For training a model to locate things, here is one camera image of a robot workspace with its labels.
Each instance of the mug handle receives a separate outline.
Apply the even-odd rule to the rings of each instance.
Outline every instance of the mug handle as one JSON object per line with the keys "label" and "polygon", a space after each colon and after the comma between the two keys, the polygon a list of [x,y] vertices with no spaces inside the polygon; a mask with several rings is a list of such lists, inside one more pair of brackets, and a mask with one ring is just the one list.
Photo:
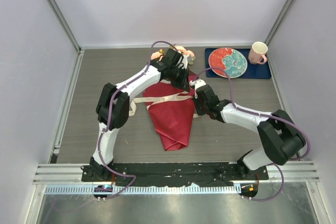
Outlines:
{"label": "mug handle", "polygon": [[263,65],[263,64],[265,64],[265,63],[267,62],[267,58],[266,58],[265,55],[261,55],[261,56],[262,56],[262,58],[264,59],[264,61],[263,61],[263,62],[258,61],[257,63]]}

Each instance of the floor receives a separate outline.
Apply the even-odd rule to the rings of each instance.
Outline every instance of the floor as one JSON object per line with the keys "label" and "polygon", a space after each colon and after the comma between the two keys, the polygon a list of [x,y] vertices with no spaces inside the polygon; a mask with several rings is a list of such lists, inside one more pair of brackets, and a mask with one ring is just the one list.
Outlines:
{"label": "floor", "polygon": [[[267,198],[279,183],[259,187],[257,198]],[[286,183],[277,198],[264,203],[237,194],[122,195],[87,202],[92,199],[92,195],[45,195],[37,223],[318,223],[306,183]]]}
{"label": "floor", "polygon": [[[196,55],[190,69],[204,69],[203,47],[188,48]],[[88,163],[96,147],[98,121],[95,113],[102,87],[121,82],[139,72],[150,56],[150,49],[86,50],[62,139],[58,163]],[[220,99],[229,99],[226,79],[206,78]],[[280,108],[272,80],[233,80],[239,105],[274,112]],[[259,136],[236,125],[213,121],[207,116],[193,121],[190,144],[179,151],[165,152],[144,104],[119,132],[114,161],[120,162],[222,162],[236,161],[261,145]]]}

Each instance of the pink mug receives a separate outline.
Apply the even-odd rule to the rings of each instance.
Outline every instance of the pink mug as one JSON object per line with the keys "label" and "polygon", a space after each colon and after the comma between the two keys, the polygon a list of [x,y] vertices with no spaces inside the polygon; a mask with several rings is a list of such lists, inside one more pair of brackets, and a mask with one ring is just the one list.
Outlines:
{"label": "pink mug", "polygon": [[251,64],[265,64],[267,58],[265,53],[268,51],[268,47],[263,42],[254,42],[250,53],[248,54],[248,60]]}

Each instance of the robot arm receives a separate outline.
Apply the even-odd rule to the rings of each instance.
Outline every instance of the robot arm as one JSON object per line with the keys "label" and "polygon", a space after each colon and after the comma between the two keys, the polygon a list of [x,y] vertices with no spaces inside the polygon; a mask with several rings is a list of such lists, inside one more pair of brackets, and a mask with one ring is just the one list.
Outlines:
{"label": "robot arm", "polygon": [[261,112],[242,106],[238,110],[231,101],[220,101],[203,80],[198,79],[190,84],[195,89],[193,101],[198,115],[207,114],[213,120],[237,124],[259,134],[263,146],[246,153],[237,161],[241,174],[251,174],[254,170],[272,163],[284,165],[306,145],[303,136],[296,129],[267,117],[273,115],[292,122],[285,111]]}
{"label": "robot arm", "polygon": [[[169,80],[172,86],[176,88],[189,91],[187,64],[187,56],[184,56],[173,49],[168,49],[162,59],[152,60],[150,62],[147,71],[146,66],[140,72],[124,82],[116,85],[107,83],[103,87],[96,113],[98,114],[99,121],[99,136],[104,132],[100,143],[100,149],[106,164],[111,166],[113,163],[115,140],[117,139],[119,129],[124,126],[128,120],[130,101],[149,86],[156,84],[163,79]],[[126,87],[119,91],[115,96],[111,122],[110,125],[107,125],[111,97],[125,84]],[[106,180],[110,175],[102,165],[98,153],[98,146],[90,159],[90,166],[85,167],[85,172],[89,174],[93,180]]]}

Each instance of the wooden table surface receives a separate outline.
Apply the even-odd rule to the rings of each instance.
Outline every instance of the wooden table surface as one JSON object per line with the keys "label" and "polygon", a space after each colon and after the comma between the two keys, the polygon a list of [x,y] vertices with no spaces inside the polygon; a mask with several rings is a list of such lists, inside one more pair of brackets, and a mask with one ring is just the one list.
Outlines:
{"label": "wooden table surface", "polygon": [[[196,55],[190,69],[198,73],[205,67],[204,47],[188,48]],[[62,139],[58,163],[88,163],[98,138],[95,112],[102,87],[116,84],[139,72],[150,56],[150,49],[97,49],[84,53],[76,89]],[[219,99],[230,99],[228,81],[201,75]],[[280,108],[272,80],[234,79],[236,103],[255,110],[274,112]],[[242,127],[223,124],[208,116],[193,121],[189,146],[165,152],[146,110],[138,104],[119,131],[114,148],[115,162],[221,162],[236,161],[261,146],[259,136]]]}

